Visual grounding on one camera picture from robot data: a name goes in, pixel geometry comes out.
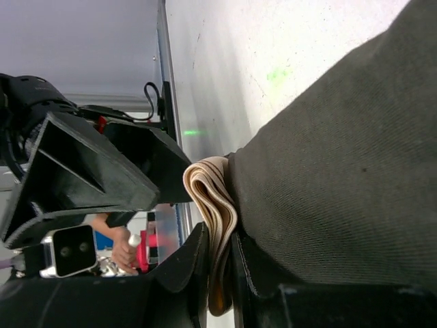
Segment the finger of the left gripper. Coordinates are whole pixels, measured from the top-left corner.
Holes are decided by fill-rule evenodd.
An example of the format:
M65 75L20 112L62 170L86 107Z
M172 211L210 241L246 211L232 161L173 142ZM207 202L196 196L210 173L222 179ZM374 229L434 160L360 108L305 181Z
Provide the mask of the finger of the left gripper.
M139 210L153 208L152 185L159 190L157 204L191 201L182 182L191 161L168 133L153 126L108 123L104 136L117 150L104 166L104 190L119 202L134 199L133 205L122 206L124 212L109 214L109 227L124 226Z

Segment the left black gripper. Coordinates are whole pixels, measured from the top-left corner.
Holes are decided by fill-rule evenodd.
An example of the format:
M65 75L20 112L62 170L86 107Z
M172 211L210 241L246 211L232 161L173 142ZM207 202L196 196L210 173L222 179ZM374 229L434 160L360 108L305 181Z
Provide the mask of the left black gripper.
M23 177L1 222L8 249L37 243L86 214L145 211L158 203L158 187L90 123L67 114L76 112L46 79L1 74L1 160Z

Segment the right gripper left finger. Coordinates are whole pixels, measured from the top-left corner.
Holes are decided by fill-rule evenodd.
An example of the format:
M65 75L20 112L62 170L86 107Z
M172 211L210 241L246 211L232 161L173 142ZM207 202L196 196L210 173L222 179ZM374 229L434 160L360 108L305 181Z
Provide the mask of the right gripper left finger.
M1 326L205 327L208 229L147 274L12 279L1 286Z

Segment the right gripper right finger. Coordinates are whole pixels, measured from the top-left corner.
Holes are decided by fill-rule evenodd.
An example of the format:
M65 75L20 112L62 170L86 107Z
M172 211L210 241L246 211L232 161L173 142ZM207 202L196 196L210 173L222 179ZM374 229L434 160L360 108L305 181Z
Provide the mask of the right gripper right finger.
M435 327L436 296L412 286L310 284L243 233L231 237L237 327Z

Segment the olive underwear beige waistband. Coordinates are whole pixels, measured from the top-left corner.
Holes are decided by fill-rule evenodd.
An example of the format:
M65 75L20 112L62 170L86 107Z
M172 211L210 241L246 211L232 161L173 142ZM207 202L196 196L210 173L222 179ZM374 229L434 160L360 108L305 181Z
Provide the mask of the olive underwear beige waistband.
M243 148L184 186L210 233L208 307L232 305L237 226L309 283L436 290L436 2L410 1Z

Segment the person's hand in background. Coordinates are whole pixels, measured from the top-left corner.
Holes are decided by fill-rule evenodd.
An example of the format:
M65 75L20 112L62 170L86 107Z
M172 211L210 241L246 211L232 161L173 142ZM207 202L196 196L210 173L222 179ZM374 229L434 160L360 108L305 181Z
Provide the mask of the person's hand in background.
M137 275L135 268L137 259L137 248L129 245L129 230L124 226L110 228L107 223L107 213L97 213L92 216L89 222L95 231L101 233L113 241L112 260L127 274Z

